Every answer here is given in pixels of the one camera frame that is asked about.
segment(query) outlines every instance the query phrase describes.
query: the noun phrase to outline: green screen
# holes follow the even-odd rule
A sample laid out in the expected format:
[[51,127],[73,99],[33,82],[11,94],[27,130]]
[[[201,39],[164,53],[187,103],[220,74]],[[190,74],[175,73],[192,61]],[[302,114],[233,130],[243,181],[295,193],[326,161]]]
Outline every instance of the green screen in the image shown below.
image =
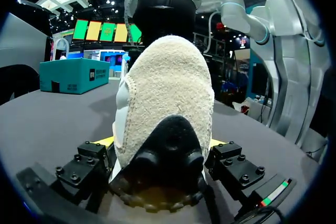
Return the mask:
[[87,27],[87,20],[77,20],[75,31],[73,32],[73,39],[85,39]]
[[136,25],[131,25],[131,35],[134,42],[140,42],[141,32]]
[[114,23],[104,23],[103,28],[101,29],[100,40],[112,41],[115,26]]

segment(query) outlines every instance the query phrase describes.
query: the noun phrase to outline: gray table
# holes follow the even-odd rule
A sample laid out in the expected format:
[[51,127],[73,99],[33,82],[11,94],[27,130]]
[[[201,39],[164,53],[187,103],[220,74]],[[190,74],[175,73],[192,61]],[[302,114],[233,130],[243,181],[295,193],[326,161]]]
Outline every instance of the gray table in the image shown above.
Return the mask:
[[[0,155],[10,176],[39,162],[51,173],[65,165],[84,141],[97,141],[112,135],[118,82],[83,95],[36,91],[0,106]],[[282,173],[298,181],[294,190],[279,206],[287,214],[303,196],[318,169],[298,147],[257,121],[215,102],[213,138],[235,141],[247,158],[269,171]],[[208,178],[214,187],[222,223],[230,223],[240,208],[225,188]],[[110,194],[103,199],[99,214],[131,223],[210,223],[205,202],[184,207],[177,213],[150,214],[130,208]],[[276,222],[273,215],[270,219]]]

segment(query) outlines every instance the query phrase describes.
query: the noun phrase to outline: bolt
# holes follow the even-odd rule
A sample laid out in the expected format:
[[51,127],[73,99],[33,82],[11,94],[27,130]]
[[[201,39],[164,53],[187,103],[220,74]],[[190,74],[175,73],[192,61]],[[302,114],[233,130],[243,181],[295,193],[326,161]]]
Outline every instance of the bolt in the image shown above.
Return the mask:
[[76,161],[80,161],[80,160],[81,160],[81,156],[80,156],[79,154],[76,154],[76,155],[75,155],[75,160],[76,160]]
[[244,161],[246,159],[246,156],[244,154],[240,154],[238,157],[239,161]]
[[95,161],[93,160],[93,158],[88,158],[88,164],[89,165],[93,165],[95,163]]
[[78,181],[80,181],[80,177],[78,177],[78,176],[74,173],[74,174],[72,174],[72,176],[71,176],[71,180],[72,180],[73,182],[78,182]]
[[225,161],[224,161],[224,165],[229,166],[229,165],[231,165],[231,164],[232,164],[232,158],[227,158],[227,159],[225,159]]
[[63,172],[64,172],[64,170],[63,170],[62,167],[60,167],[60,166],[57,166],[57,167],[56,167],[56,173],[57,173],[58,175],[61,175]]
[[247,174],[244,174],[241,178],[240,181],[243,182],[244,184],[248,183],[250,181],[249,177]]
[[265,168],[263,166],[259,166],[256,170],[256,174],[261,175],[265,172]]

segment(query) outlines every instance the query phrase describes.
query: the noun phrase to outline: teal box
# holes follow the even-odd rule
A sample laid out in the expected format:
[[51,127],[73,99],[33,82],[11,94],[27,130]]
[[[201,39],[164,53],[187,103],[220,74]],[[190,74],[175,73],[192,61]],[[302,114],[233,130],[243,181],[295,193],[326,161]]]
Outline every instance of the teal box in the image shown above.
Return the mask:
[[109,82],[110,63],[66,59],[40,63],[40,89],[54,93],[83,94]]

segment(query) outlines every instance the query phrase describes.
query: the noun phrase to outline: colorful banner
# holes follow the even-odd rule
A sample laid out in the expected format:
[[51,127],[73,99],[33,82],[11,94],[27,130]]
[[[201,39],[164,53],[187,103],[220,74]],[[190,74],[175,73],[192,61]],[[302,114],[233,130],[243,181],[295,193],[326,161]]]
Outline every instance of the colorful banner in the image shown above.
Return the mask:
[[88,27],[87,20],[77,20],[75,31],[73,32],[73,39],[85,39],[86,29]]
[[104,23],[101,30],[100,41],[111,42],[115,26],[116,25],[114,23]]
[[127,29],[125,24],[117,24],[115,31],[114,42],[126,42],[127,41]]
[[136,25],[131,25],[131,35],[134,43],[140,42],[141,31]]
[[101,22],[91,21],[86,40],[98,40]]

